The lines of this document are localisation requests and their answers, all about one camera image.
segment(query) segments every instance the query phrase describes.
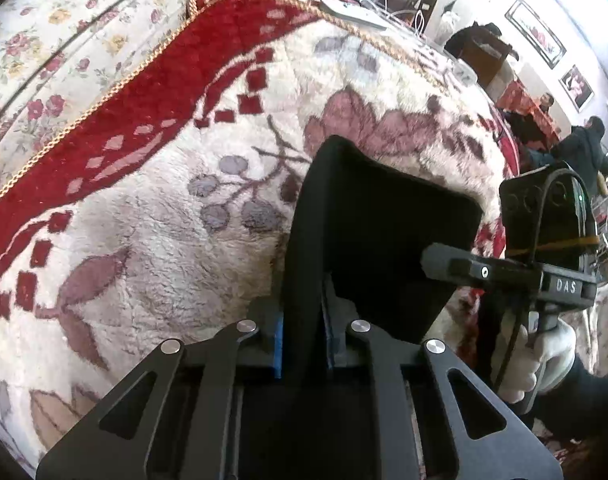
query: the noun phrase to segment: white wall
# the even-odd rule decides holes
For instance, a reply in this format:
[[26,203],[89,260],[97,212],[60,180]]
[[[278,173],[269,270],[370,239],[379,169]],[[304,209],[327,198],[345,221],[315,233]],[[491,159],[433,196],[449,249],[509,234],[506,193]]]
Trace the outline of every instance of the white wall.
[[[437,9],[433,13],[435,18],[427,27],[430,37],[436,31],[439,17],[444,6],[452,0],[437,0]],[[548,91],[554,96],[560,110],[567,116],[571,124],[583,124],[591,115],[598,115],[606,124],[606,135],[603,142],[608,146],[608,80],[600,68],[595,53],[584,40],[570,17],[555,0],[525,0],[539,17],[551,28],[565,46],[567,52],[554,69],[550,69],[544,59],[539,56],[533,46],[524,38],[519,30],[510,23],[504,14],[516,0],[457,0],[454,12],[461,16],[458,28],[468,27],[474,20],[479,23],[493,22],[503,32],[502,40],[510,43],[534,70],[538,78],[545,84]],[[562,88],[559,79],[574,64],[589,82],[594,97],[588,105],[578,113],[570,97]],[[541,94],[540,88],[533,89],[533,96]]]

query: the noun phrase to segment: picture frame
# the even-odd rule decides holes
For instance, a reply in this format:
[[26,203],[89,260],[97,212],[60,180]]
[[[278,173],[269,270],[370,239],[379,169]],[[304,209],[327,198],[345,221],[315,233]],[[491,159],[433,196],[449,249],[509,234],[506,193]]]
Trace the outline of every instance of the picture frame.
[[555,33],[524,0],[517,0],[505,14],[521,35],[553,69],[566,54],[566,48]]
[[564,90],[578,112],[581,112],[595,95],[595,92],[586,78],[581,74],[577,65],[573,65],[572,68],[559,79],[559,83],[564,87]]

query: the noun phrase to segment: white glove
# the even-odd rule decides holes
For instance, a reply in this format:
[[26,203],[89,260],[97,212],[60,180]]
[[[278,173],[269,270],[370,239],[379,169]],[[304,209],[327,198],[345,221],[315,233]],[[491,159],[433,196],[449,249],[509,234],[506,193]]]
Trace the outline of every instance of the white glove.
[[[490,358],[493,383],[499,373],[506,348],[508,348],[514,324],[514,314],[507,311],[501,319],[501,330],[495,341],[495,351]],[[498,396],[509,404],[519,402],[524,398],[525,392],[535,388],[535,373],[539,370],[541,363],[546,363],[546,370],[543,377],[540,378],[539,393],[545,394],[564,379],[575,361],[575,331],[561,319],[554,330],[537,336],[534,348],[528,348],[527,342],[528,332],[522,325],[519,328],[515,349],[497,392]]]

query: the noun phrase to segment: gold braided rope trim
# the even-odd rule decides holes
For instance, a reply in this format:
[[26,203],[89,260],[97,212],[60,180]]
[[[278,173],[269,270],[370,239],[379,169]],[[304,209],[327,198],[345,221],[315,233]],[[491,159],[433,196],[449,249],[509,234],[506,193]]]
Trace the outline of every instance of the gold braided rope trim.
[[[197,9],[197,0],[189,0],[190,16],[187,18],[187,20],[185,20],[180,25],[179,28],[177,28],[168,38],[166,38],[166,40],[164,40],[163,43],[161,43],[157,47],[155,47],[153,52],[148,54],[148,56],[146,56],[146,59],[143,60],[142,63],[140,63],[140,65],[135,70],[133,70],[132,73],[130,73],[128,76],[126,76],[125,78],[121,79],[118,83],[116,83],[104,97],[102,97],[97,103],[95,103],[93,106],[91,106],[89,109],[87,109],[84,113],[82,113],[75,121],[70,123],[62,131],[60,131],[57,135],[55,135],[52,139],[50,139],[50,141],[41,150],[39,150],[39,152],[35,153],[35,155],[33,155],[28,160],[28,162],[24,165],[24,167],[20,171],[15,173],[14,176],[12,176],[11,179],[6,184],[4,184],[2,189],[0,189],[0,200],[6,193],[9,192],[9,190],[15,184],[17,184],[17,182],[35,164],[37,164],[42,159],[42,157],[44,155],[49,153],[50,150],[52,150],[55,146],[57,146],[60,143],[60,141],[62,141],[64,139],[64,137],[66,137],[76,127],[78,127],[79,124],[82,123],[82,121],[84,121],[92,113],[97,111],[97,109],[100,106],[102,106],[105,102],[107,102],[117,92],[122,90],[122,88],[124,88],[130,81],[135,79],[135,77],[138,76],[140,74],[140,72],[142,72],[142,70],[144,70],[155,58],[157,58],[157,56],[159,56],[162,52],[164,52],[165,48],[169,44],[171,44],[171,42],[173,40],[175,40],[175,38],[177,38],[177,36],[186,27],[188,27],[193,22],[193,20],[195,20],[206,9],[209,9],[210,7],[214,6],[216,3],[221,2],[221,1],[223,1],[223,0],[213,0],[213,1],[210,1],[209,3],[205,4],[201,9]],[[341,20],[340,18],[336,18],[335,16],[332,16],[326,12],[323,12],[322,10],[319,10],[317,7],[311,6],[309,4],[305,4],[303,2],[300,2],[299,0],[275,0],[275,1],[296,7],[298,9],[306,11],[306,12],[309,12],[310,14],[313,14],[314,16],[317,16],[318,18],[325,20],[329,23],[332,23],[333,25],[336,25],[339,28],[343,28],[343,30],[346,30],[353,36],[358,37],[360,40],[363,40],[366,43],[369,43],[371,46],[373,46],[374,48],[387,54],[392,59],[400,61],[408,66],[411,66],[416,70],[419,69],[420,72],[423,72],[424,77],[430,83],[432,83],[433,85],[435,85],[437,87],[446,89],[445,85],[441,81],[439,81],[437,78],[433,77],[421,65],[417,64],[415,62],[415,60],[411,56],[409,56],[409,54],[403,48],[398,47],[396,45],[386,43],[386,41],[383,41],[382,39],[377,38],[376,36],[373,36],[372,34],[364,32],[363,30],[356,27],[352,23],[345,22],[344,20]]]

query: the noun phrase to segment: triangular cutout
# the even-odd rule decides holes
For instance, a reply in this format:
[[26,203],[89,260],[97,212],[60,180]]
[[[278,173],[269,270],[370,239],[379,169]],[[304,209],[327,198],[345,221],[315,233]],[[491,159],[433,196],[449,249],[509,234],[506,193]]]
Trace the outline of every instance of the triangular cutout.
[[450,370],[449,381],[470,438],[476,440],[506,427],[503,416],[469,383],[462,372]]
[[99,428],[131,440],[137,433],[144,408],[153,391],[157,374],[148,372],[142,375],[133,387],[102,418]]

